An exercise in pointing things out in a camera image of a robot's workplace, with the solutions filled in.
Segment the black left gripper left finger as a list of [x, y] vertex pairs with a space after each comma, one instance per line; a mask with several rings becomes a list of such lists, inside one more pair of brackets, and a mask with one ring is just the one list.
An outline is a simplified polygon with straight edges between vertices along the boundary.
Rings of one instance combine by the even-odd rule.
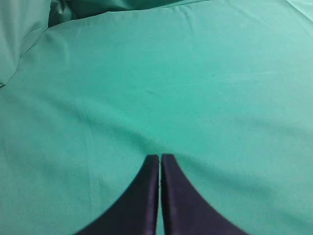
[[146, 156], [123, 194], [79, 235], [154, 235], [157, 228], [159, 157]]

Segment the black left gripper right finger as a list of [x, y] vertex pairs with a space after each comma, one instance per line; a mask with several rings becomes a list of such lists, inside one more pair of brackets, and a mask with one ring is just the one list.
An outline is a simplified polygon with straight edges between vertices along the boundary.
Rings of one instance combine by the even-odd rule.
[[166, 235], [245, 235], [198, 193], [173, 154], [161, 157], [161, 206]]

